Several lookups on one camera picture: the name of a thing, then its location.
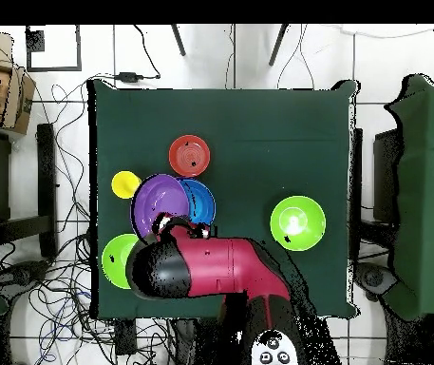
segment cardboard box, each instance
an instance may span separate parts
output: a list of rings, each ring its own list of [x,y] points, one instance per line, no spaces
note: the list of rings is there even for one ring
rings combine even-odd
[[[12,38],[0,32],[0,128],[26,134],[36,84],[12,61]]]

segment control button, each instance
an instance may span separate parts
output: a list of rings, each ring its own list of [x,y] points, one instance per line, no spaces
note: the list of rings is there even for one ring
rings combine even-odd
[[[279,362],[280,362],[281,364],[289,364],[289,361],[291,361],[291,359],[290,359],[290,357],[289,357],[289,354],[284,353],[284,352],[280,352],[280,353],[277,355],[277,359],[279,360]]]
[[[260,355],[260,362],[262,364],[270,364],[271,362],[273,362],[273,356],[271,355],[271,353],[262,353]]]
[[[277,350],[279,348],[279,340],[275,337],[271,337],[267,342],[267,347],[273,350]]]

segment red bowl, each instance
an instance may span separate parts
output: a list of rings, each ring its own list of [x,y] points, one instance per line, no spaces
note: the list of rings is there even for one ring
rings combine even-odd
[[[169,147],[169,163],[182,177],[196,177],[210,162],[210,148],[198,136],[185,134]]]

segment power adapter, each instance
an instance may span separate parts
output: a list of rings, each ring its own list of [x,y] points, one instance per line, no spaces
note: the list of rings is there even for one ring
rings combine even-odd
[[[114,77],[116,80],[122,81],[123,83],[128,83],[128,84],[135,84],[137,83],[139,80],[152,80],[152,79],[159,79],[160,75],[158,74],[157,76],[154,77],[144,77],[140,74],[137,73],[133,73],[133,72],[121,72],[119,74],[117,74]]]

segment blue bowl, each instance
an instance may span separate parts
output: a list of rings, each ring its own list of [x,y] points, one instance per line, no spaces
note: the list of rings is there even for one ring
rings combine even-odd
[[[210,225],[215,219],[215,199],[212,192],[196,179],[178,178],[190,203],[190,222]]]

